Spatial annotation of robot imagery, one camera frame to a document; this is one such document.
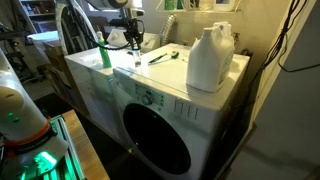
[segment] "green bottle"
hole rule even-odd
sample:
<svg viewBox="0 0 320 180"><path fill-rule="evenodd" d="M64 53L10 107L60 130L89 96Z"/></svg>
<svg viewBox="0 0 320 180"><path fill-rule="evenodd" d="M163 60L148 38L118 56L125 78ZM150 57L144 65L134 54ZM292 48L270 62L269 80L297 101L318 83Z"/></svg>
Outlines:
<svg viewBox="0 0 320 180"><path fill-rule="evenodd" d="M104 39L103 39L101 31L97 32L97 37L98 37L98 43L100 45L104 46L105 44L104 44ZM108 55L108 51L106 49L101 48L101 47L99 47L99 50L100 50L100 54L102 57L103 67L104 68L111 68L112 65L111 65L109 55Z"/></svg>

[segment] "front-loading washer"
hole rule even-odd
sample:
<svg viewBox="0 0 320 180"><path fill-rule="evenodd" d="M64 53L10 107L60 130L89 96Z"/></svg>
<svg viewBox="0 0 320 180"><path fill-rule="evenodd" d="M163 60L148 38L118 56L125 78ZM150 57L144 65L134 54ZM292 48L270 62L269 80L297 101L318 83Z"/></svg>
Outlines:
<svg viewBox="0 0 320 180"><path fill-rule="evenodd" d="M230 102L248 57L235 55L225 84L208 93L185 83L189 48L169 44L143 55L148 68L115 68L115 97L134 155L164 179L200 179L207 157L223 136Z"/></svg>

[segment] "white robot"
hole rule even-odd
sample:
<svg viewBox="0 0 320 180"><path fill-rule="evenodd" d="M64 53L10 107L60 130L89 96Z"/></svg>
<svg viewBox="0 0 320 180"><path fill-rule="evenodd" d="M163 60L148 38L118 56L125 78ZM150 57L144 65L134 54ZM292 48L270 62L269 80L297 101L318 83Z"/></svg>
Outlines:
<svg viewBox="0 0 320 180"><path fill-rule="evenodd" d="M67 0L73 8L74 0ZM122 19L117 26L127 29L128 43L133 48L143 41L130 0L87 0L93 7L120 9ZM5 137L0 163L0 180L36 179L53 169L68 150L68 143L57 133L30 99L11 65L0 49L0 133Z"/></svg>

